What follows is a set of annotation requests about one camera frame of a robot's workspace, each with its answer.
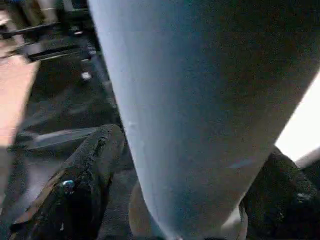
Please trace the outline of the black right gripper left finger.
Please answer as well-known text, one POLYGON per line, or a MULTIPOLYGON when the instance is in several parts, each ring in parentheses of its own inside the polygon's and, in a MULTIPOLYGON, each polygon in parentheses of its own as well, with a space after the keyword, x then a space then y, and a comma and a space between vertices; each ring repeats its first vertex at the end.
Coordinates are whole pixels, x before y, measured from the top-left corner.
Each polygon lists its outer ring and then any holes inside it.
POLYGON ((94 240, 98 236, 125 135, 105 124, 89 135, 11 223, 10 240, 94 240))

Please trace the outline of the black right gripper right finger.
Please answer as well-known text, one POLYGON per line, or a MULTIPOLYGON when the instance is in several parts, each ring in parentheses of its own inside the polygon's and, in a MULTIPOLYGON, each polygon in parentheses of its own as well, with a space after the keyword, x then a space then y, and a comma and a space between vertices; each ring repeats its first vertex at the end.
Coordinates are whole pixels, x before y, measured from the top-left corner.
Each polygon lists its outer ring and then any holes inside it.
POLYGON ((318 240, 320 192, 274 148, 242 200, 248 240, 318 240))

